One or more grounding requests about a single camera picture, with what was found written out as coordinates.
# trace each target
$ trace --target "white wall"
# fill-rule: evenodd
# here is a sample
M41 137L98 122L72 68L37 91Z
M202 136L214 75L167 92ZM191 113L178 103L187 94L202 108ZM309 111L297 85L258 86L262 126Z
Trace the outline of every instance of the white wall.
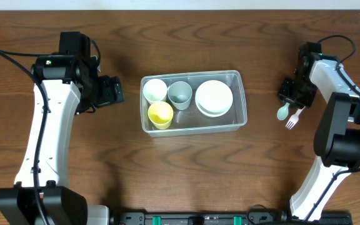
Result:
M0 10L360 9L360 0L0 0Z

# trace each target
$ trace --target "wooden table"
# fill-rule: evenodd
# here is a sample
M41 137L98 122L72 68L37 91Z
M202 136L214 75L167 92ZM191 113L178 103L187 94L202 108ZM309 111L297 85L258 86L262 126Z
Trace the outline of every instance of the wooden table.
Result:
M360 11L0 12L0 48L58 50L61 31L96 40L103 74L120 76L121 104L76 116L69 150L71 189L89 204L147 211L286 208L314 159L313 137L326 103L318 94L291 131L276 119L276 93L293 76L298 47L348 35L357 53L344 65L360 87ZM346 55L342 39L324 52ZM18 58L27 68L34 58ZM236 69L248 122L236 132L151 138L141 128L144 76ZM33 117L33 84L0 57L0 188L13 185ZM360 174L347 178L326 209L350 210L360 224ZM0 213L0 224L6 224Z

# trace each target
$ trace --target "fork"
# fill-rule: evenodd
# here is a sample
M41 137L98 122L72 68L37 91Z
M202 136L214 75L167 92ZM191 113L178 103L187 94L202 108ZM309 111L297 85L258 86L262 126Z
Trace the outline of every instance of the fork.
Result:
M286 124L286 128L287 129L292 129L295 124L298 123L298 120L299 120L299 114L305 109L305 107L303 107L302 109L298 109L297 112L292 115L289 119L288 119L288 122Z

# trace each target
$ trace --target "gray bin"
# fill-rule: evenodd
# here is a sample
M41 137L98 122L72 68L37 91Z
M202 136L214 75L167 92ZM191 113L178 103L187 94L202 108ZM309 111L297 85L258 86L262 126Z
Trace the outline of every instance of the gray bin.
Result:
M192 88L192 99L190 106L185 110L176 109L167 98L174 111L173 120L169 128L160 130L152 124L148 118L147 99L143 96L143 87L150 79L160 79L169 87L177 81L185 81ZM207 117L201 113L195 103L195 92L205 81L217 80L227 84L233 95L233 103L230 110L223 116ZM204 134L225 131L235 131L247 123L247 105L243 82L238 71L209 71L188 72L182 74L167 74L157 76L146 76L141 79L140 109L142 129L151 137L177 136L188 134Z

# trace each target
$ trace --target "spoon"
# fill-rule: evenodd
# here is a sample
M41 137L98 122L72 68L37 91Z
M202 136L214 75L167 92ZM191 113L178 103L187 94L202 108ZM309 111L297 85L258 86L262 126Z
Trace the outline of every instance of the spoon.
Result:
M279 120L285 120L288 116L288 106L290 104L287 102L283 107L281 107L278 111L277 111L277 118Z

